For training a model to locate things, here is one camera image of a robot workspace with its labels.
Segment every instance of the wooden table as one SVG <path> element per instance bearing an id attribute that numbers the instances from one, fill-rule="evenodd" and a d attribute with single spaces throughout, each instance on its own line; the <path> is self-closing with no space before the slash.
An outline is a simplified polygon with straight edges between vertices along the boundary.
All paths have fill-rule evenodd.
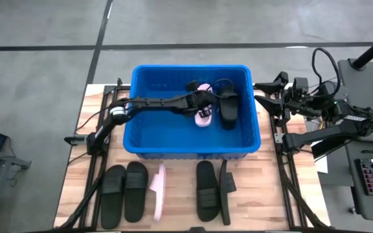
<path id="1" fill-rule="evenodd" d="M 93 113 L 100 110 L 104 85 L 88 85 L 78 125 L 82 125 Z M 128 91 L 120 91 L 119 98 L 128 96 Z M 229 194 L 231 225 L 224 226 L 219 214 L 214 220 L 203 223 L 196 213 L 196 165 L 197 160 L 144 160 L 136 154 L 128 153 L 123 147 L 124 125 L 117 126 L 111 136 L 107 167 L 116 164 L 126 166 L 131 161 L 141 161 L 149 171 L 149 183 L 158 164 L 166 166 L 166 197 L 163 216 L 160 222 L 153 220 L 155 193 L 148 190 L 144 216 L 138 223 L 128 223 L 124 216 L 116 230 L 188 230 L 190 227 L 204 227 L 206 230 L 286 230 L 288 223 L 282 196 L 282 187 L 278 176 L 277 159 L 273 145 L 269 115 L 256 103 L 258 123 L 262 145 L 256 153 L 248 154 L 244 159 L 229 161 L 227 172 L 232 172 L 237 191 Z M 94 117 L 79 134 L 88 134 L 95 130 L 97 118 Z M 289 132 L 304 133 L 306 128 L 301 116 L 293 116 L 288 123 Z M 73 159 L 86 151 L 84 145 L 75 146 L 71 151 Z M 319 178 L 309 153 L 298 153 L 294 156 L 300 189 L 304 200 L 317 216 L 329 225 L 328 213 L 322 195 Z M 221 161 L 211 161 L 218 176 Z M 74 161 L 67 168 L 62 194 L 57 209 L 54 226 L 64 223 L 77 207 L 84 195 L 84 188 L 89 169 L 90 156 L 85 155 Z M 90 224 L 93 212 L 94 197 L 89 205 L 87 225 Z M 293 215 L 299 223 L 297 207 L 291 198 Z"/>

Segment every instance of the pink sandal in bin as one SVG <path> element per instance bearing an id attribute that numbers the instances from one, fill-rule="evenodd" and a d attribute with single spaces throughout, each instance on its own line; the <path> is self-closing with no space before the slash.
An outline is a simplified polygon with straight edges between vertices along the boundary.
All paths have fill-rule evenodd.
<path id="1" fill-rule="evenodd" d="M 159 165 L 158 174 L 153 175 L 149 189 L 156 193 L 155 214 L 153 219 L 159 221 L 162 216 L 163 200 L 165 199 L 166 170 L 163 164 Z"/>
<path id="2" fill-rule="evenodd" d="M 212 92 L 212 88 L 209 84 L 204 83 L 198 87 L 198 90 L 207 90 Z M 211 124 L 212 119 L 212 105 L 205 107 L 204 110 L 199 110 L 197 114 L 195 114 L 195 124 L 199 127 L 207 127 Z"/>

